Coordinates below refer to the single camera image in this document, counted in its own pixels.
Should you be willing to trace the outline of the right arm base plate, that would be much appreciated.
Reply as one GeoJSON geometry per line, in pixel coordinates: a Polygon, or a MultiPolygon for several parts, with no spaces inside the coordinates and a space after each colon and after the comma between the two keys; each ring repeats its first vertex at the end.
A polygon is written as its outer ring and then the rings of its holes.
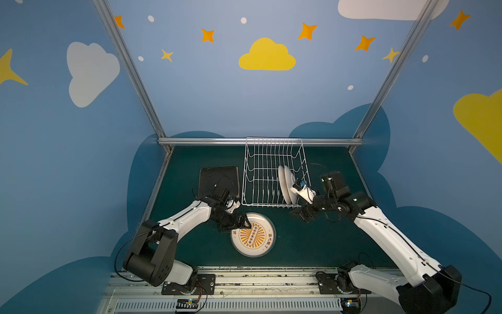
{"type": "Polygon", "coordinates": [[[316,272],[320,294],[371,294],[371,291],[356,288],[347,273],[316,272]]]}

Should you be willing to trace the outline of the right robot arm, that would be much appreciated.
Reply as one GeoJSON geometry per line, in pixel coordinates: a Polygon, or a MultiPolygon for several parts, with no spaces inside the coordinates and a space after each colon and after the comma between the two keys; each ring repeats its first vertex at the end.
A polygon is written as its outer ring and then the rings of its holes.
{"type": "Polygon", "coordinates": [[[462,276],[453,266],[442,266],[402,233],[364,192],[352,193],[338,171],[321,177],[324,194],[284,174],[281,189],[291,199],[306,201],[291,215],[304,221],[317,213],[335,211],[347,217],[392,259],[400,276],[350,263],[338,270],[334,279],[342,294],[371,292],[401,306],[405,313],[446,313],[458,302],[462,276]]]}

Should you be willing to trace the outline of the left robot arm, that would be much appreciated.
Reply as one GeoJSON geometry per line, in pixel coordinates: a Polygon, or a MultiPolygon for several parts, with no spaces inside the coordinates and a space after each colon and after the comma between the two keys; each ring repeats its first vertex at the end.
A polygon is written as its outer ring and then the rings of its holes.
{"type": "Polygon", "coordinates": [[[225,188],[219,194],[197,198],[174,216],[158,222],[143,222],[130,240],[132,244],[122,267],[154,287],[167,281],[192,290],[196,285],[197,269],[175,259],[178,243],[207,221],[214,221],[220,232],[251,229],[247,215],[234,212],[239,206],[225,188]]]}

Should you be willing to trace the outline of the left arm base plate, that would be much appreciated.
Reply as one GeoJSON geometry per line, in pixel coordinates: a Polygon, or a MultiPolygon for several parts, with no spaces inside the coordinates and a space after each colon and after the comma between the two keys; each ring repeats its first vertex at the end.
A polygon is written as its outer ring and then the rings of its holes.
{"type": "Polygon", "coordinates": [[[197,274],[186,285],[165,282],[162,285],[162,295],[213,295],[216,286],[214,274],[197,274]]]}

